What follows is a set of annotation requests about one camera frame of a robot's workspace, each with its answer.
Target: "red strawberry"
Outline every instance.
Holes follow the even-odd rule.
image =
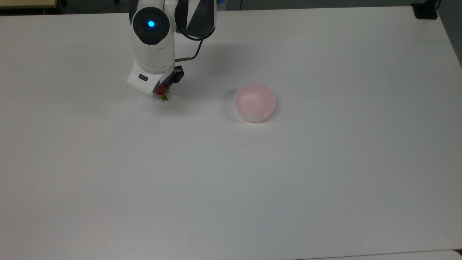
[[[169,101],[167,98],[168,93],[170,93],[170,90],[167,89],[167,85],[165,84],[158,86],[156,89],[156,94],[159,96],[159,100]]]
[[[162,84],[157,87],[156,94],[159,96],[163,96],[165,94],[165,91],[167,91],[167,85]]]

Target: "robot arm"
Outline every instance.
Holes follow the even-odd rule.
[[[162,84],[178,83],[184,75],[175,67],[175,38],[192,40],[210,36],[217,19],[215,0],[131,0],[131,38],[136,59],[127,83],[146,94]]]

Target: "plastic bowl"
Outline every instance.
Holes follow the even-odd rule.
[[[248,84],[236,91],[234,105],[242,118],[256,123],[263,121],[274,111],[276,96],[265,85]]]

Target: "black object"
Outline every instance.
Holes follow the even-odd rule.
[[[157,87],[160,86],[160,85],[166,85],[167,89],[170,90],[170,86],[180,82],[180,80],[183,78],[183,76],[184,76],[183,67],[182,66],[175,66],[173,68],[173,72],[162,83],[160,83],[160,84],[159,84],[159,82],[157,83],[157,85],[154,88],[154,90],[152,91],[152,93],[155,93],[156,90],[157,90]]]
[[[187,24],[188,0],[179,0],[175,9],[176,31],[193,41],[207,39],[215,31],[214,0],[200,0],[199,4]]]
[[[144,44],[156,45],[167,36],[170,21],[159,8],[146,7],[133,17],[132,26],[135,34]]]
[[[415,17],[417,19],[436,20],[436,18],[438,18],[438,14],[435,8],[435,4],[437,2],[438,0],[427,0],[427,2],[423,4],[411,4],[412,8],[414,9]]]
[[[187,35],[202,38],[210,34],[215,29],[213,24],[215,20],[214,2],[214,0],[199,1],[191,21],[185,30]]]
[[[173,84],[176,84],[176,83],[180,82],[180,80],[184,76],[183,67],[175,66],[172,73],[173,73],[173,76],[170,79],[170,81],[173,82]]]
[[[144,81],[147,81],[148,80],[148,77],[144,76],[143,74],[139,74],[138,75],[138,78],[144,80]]]

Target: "black cable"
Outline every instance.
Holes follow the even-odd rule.
[[[192,56],[192,57],[190,58],[190,60],[192,60],[192,59],[194,59],[194,58],[197,57],[197,55],[199,54],[199,51],[201,50],[201,46],[202,46],[202,42],[203,42],[203,41],[204,41],[204,40],[201,40],[201,42],[199,43],[199,46],[197,47],[196,54],[194,54],[194,56]]]
[[[190,60],[193,60],[197,57],[197,55],[199,54],[199,50],[201,50],[201,46],[202,46],[202,42],[204,40],[201,40],[201,42],[199,43],[199,46],[197,47],[197,51],[196,51],[196,54],[194,54],[194,56],[192,56],[191,58],[180,58],[180,59],[175,59],[175,62],[185,62],[185,61],[190,61]]]

